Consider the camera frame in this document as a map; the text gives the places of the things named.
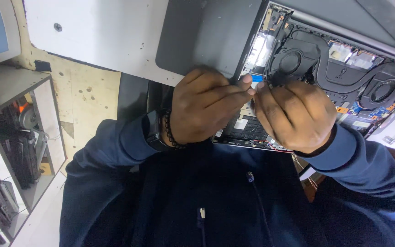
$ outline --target red wire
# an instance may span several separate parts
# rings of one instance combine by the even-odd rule
[[[277,151],[277,152],[282,152],[282,153],[293,153],[293,152],[291,152],[291,151],[281,151],[281,150],[278,150],[278,149],[272,147],[272,144],[271,144],[270,142],[266,141],[266,140],[265,140],[265,141],[253,140],[253,141],[255,141],[255,142],[267,142],[267,143],[269,143],[269,147],[271,147],[272,149],[274,149],[274,150]]]

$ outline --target white desk surface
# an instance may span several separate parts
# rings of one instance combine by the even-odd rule
[[[155,63],[167,3],[25,0],[25,14],[31,43],[38,49],[176,86],[183,76]]]

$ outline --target black beaded bracelet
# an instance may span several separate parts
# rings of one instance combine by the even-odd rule
[[[164,114],[164,127],[167,133],[168,140],[172,143],[172,146],[176,149],[185,149],[187,145],[179,144],[172,135],[172,129],[170,128],[170,115],[172,113],[171,109],[168,109]]]

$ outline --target open laptop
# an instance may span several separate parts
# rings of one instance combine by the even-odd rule
[[[220,62],[202,63],[215,66],[227,77],[232,75],[233,81],[249,73],[254,79],[253,86],[263,80],[275,86],[287,79],[318,85],[335,103],[337,122],[358,130],[365,137],[395,111],[393,44],[358,36],[271,1],[260,1],[255,11],[257,14],[249,35],[243,37],[246,44],[233,73],[229,73],[227,66],[220,68]],[[214,18],[214,15],[204,15],[200,21],[206,18]],[[209,27],[202,26],[200,31],[206,28]],[[199,60],[199,50],[206,47],[201,44],[196,47],[193,55]],[[158,49],[157,64],[163,67],[159,54]],[[218,144],[290,152],[266,134],[250,102],[211,140]]]

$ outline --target drawstring tip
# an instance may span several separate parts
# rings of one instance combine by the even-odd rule
[[[246,177],[248,178],[248,182],[249,182],[249,183],[254,182],[254,175],[252,174],[252,172],[249,171],[249,172],[246,174]]]

